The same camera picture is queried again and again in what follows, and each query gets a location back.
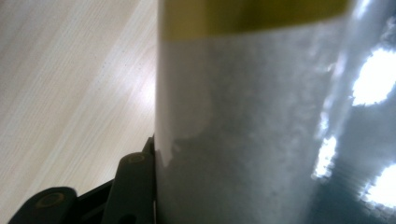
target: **wood grain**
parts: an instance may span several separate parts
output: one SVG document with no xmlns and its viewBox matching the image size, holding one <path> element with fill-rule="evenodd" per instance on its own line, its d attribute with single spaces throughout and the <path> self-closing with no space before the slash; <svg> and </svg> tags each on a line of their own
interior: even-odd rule
<svg viewBox="0 0 396 224">
<path fill-rule="evenodd" d="M 113 178 L 153 135 L 155 0 L 0 0 L 0 223 Z"/>
</svg>

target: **table surface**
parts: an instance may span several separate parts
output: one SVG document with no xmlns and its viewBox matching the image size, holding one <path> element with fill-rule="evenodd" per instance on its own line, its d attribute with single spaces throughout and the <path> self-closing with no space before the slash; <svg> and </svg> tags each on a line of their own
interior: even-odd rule
<svg viewBox="0 0 396 224">
<path fill-rule="evenodd" d="M 82 194 L 154 133 L 156 0 L 0 0 L 0 223 Z"/>
</svg>

